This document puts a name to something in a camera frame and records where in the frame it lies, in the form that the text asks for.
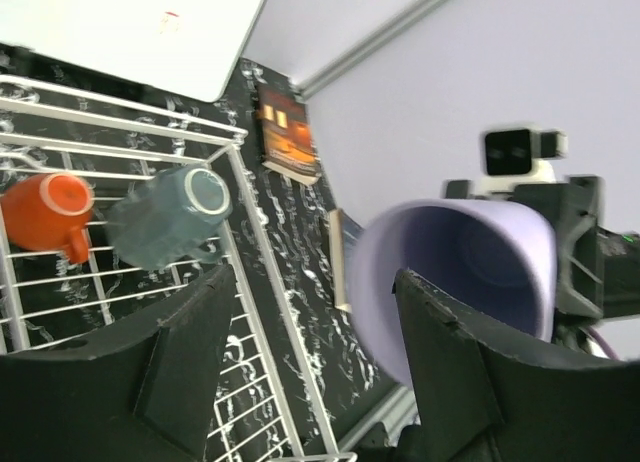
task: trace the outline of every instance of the wall molding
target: wall molding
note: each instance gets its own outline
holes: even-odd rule
[[[416,0],[316,74],[299,83],[294,81],[297,90],[304,99],[310,99],[448,1]]]

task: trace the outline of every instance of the white wire dish rack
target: white wire dish rack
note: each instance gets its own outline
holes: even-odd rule
[[[131,120],[99,114],[90,109],[73,110],[49,105],[40,102],[40,92],[134,110],[143,117]],[[90,126],[94,131],[124,131],[129,135],[147,134],[180,140],[187,144],[205,144],[214,146],[215,150],[209,150],[207,153],[213,154],[208,157],[192,157],[183,155],[184,152],[176,154],[161,150],[138,150],[92,141],[18,133],[12,130],[11,122],[12,117],[18,114],[33,117],[38,121],[36,126],[40,127],[58,121]],[[24,252],[13,247],[7,240],[4,223],[0,217],[0,275],[3,295],[0,324],[5,334],[5,337],[0,337],[0,353],[41,349],[83,333],[82,330],[78,331],[78,326],[82,324],[69,327],[60,322],[54,324],[57,330],[52,333],[46,324],[40,323],[40,320],[45,318],[53,320],[52,318],[64,316],[66,320],[69,314],[76,314],[84,323],[89,324],[87,327],[91,330],[112,323],[118,318],[118,314],[131,313],[136,310],[135,307],[142,307],[185,287],[189,278],[202,270],[194,260],[181,260],[158,272],[144,272],[136,267],[118,264],[111,247],[104,237],[100,236],[100,233],[103,233],[100,226],[104,224],[100,214],[101,208],[108,207],[118,200],[119,196],[113,192],[103,192],[101,188],[120,184],[126,190],[131,183],[150,179],[158,167],[193,163],[211,166],[215,161],[220,163],[225,155],[235,175],[248,219],[264,258],[282,320],[310,395],[327,455],[304,454],[273,355],[256,311],[238,248],[228,223],[225,223],[219,237],[212,238],[209,242],[219,250],[225,251],[223,263],[230,264],[235,271],[239,306],[232,319],[226,365],[221,374],[220,388],[212,414],[212,430],[209,434],[211,439],[215,438],[214,445],[218,451],[215,455],[207,457],[207,461],[240,462],[243,460],[243,448],[246,449],[248,444],[260,439],[263,453],[248,462],[356,460],[355,454],[338,451],[321,393],[308,364],[306,349],[289,311],[280,271],[240,154],[240,146],[247,135],[245,130],[187,114],[10,75],[0,75],[0,115],[6,116],[0,118],[0,130],[4,129],[4,132],[0,132],[0,189],[4,191],[17,180],[34,173],[70,171],[93,185],[97,215],[87,230],[92,245],[90,260],[88,264],[80,267],[69,266],[66,259],[55,252]],[[174,122],[178,121],[178,124],[154,125],[149,121],[149,116],[167,117]],[[224,135],[207,135],[182,128],[189,124],[215,130]],[[78,163],[82,157],[89,156],[94,161],[109,162],[104,164],[104,167],[120,168],[114,171],[101,168],[103,164],[96,164],[88,169],[86,165]],[[135,280],[133,285],[123,282],[132,278]],[[34,306],[33,300],[43,299],[33,297],[38,291],[40,294],[58,294],[57,297],[44,297],[56,300],[56,305]],[[249,394],[248,400],[252,400],[253,403],[237,410],[234,401],[242,394],[245,394],[245,401],[246,394]],[[251,421],[251,433],[247,434],[245,431],[241,440],[232,436],[235,434],[234,427],[242,424],[250,427]],[[290,450],[293,457],[282,458],[285,449]]]

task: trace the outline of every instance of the camera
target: camera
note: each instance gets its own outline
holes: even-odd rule
[[[568,150],[563,132],[527,127],[486,132],[483,144],[489,177],[526,176],[535,171],[536,161],[562,159]]]

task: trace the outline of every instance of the mug handle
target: mug handle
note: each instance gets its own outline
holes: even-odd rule
[[[76,227],[69,232],[69,243],[63,250],[72,264],[84,264],[89,260],[89,241],[84,227]]]
[[[207,252],[206,250],[202,250],[196,247],[195,249],[189,251],[187,255],[193,257],[198,262],[202,262],[203,264],[215,264],[222,258],[222,250]]]

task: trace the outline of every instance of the purple cable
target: purple cable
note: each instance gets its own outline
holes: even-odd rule
[[[596,329],[587,329],[587,334],[595,341],[596,344],[598,344],[598,346],[600,346],[607,357],[612,360],[618,360],[618,355],[616,354],[615,350],[613,350],[613,348],[608,344],[606,340],[604,340],[604,337],[602,337]]]

